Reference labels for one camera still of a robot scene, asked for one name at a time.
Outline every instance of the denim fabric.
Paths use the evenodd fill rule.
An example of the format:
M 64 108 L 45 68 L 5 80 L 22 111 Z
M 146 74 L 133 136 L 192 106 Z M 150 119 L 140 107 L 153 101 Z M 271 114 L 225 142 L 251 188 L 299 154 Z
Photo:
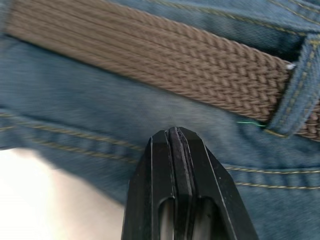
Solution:
M 311 109 L 319 98 L 314 86 L 320 79 L 319 50 L 310 44 L 320 32 L 317 5 L 299 0 L 117 2 L 295 61 L 296 71 L 268 126 L 277 133 L 297 131 L 309 114 L 302 109 L 309 102 Z M 3 24 L 4 3 L 10 1 L 0 3 Z M 309 73 L 306 84 L 288 115 L 286 106 L 303 72 Z M 261 240 L 318 240 L 320 143 L 238 123 L 248 121 L 1 33 L 0 148 L 35 149 L 124 203 L 149 137 L 185 127 L 197 132 L 228 169 Z
M 319 102 L 320 95 L 320 34 L 309 34 L 300 55 L 285 97 L 268 125 L 283 136 L 295 134 Z

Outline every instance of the jeans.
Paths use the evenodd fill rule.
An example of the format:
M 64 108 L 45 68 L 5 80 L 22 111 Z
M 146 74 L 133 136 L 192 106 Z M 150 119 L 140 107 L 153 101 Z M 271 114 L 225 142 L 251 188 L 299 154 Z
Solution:
M 229 171 L 261 240 L 319 239 L 320 143 L 294 135 L 319 101 L 319 5 L 114 0 L 294 62 L 281 103 L 266 123 L 270 134 L 239 123 L 254 122 L 250 118 L 6 35 L 11 2 L 0 0 L 1 149 L 35 149 L 124 203 L 149 137 L 181 126 L 197 132 Z

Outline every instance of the black plastic object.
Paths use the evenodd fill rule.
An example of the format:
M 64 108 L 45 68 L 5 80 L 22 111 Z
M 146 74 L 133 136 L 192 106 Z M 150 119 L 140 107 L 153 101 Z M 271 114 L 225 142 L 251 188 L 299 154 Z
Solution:
M 258 240 L 233 179 L 201 138 L 159 131 L 129 183 L 122 240 Z

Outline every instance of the belt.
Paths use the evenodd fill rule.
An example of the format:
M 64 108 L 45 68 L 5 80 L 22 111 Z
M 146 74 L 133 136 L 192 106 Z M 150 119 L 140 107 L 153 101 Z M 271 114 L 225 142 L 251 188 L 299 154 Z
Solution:
M 101 0 L 15 0 L 8 34 L 267 123 L 290 62 L 205 30 Z M 320 141 L 320 104 L 297 133 Z

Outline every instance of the braided belt strap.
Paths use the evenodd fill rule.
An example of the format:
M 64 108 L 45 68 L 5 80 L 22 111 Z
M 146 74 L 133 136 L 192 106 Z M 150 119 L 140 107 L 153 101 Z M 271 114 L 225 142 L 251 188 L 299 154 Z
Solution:
M 289 62 L 207 31 L 101 0 L 15 0 L 6 32 L 85 63 L 269 121 Z M 302 130 L 320 141 L 320 105 Z

